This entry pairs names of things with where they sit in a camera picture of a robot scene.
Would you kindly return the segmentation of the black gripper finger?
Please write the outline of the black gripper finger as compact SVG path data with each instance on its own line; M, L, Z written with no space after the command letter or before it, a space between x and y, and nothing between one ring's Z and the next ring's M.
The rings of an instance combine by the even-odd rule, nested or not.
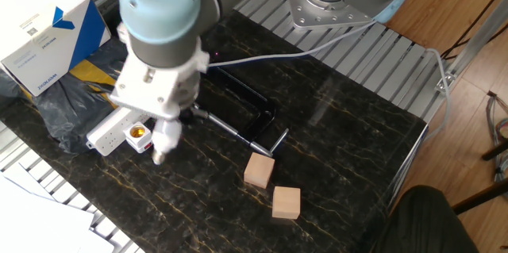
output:
M196 105L192 105L187 109L181 110L179 115L179 121L181 123L194 123L198 116L195 111L198 110Z

